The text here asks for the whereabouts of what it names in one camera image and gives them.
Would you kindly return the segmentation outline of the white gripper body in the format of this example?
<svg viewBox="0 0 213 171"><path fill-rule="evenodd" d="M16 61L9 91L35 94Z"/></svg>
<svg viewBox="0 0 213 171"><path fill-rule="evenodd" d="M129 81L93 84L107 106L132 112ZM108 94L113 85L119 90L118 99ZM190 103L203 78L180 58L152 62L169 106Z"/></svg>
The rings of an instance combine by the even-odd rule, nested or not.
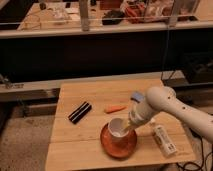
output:
<svg viewBox="0 0 213 171"><path fill-rule="evenodd" d="M135 130L136 128L147 124L152 117L157 114L146 100L135 104L128 114L128 118L123 122L122 129L124 132Z"/></svg>

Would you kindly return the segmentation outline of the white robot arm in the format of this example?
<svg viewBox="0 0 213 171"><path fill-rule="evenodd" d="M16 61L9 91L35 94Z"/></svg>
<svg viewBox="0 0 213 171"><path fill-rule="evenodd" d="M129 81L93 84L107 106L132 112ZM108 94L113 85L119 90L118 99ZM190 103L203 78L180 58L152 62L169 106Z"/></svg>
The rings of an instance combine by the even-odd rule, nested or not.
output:
<svg viewBox="0 0 213 171"><path fill-rule="evenodd" d="M144 99L130 110L123 131L134 130L147 124L160 112L177 118L213 144L213 116L181 102L175 91L168 86L148 88Z"/></svg>

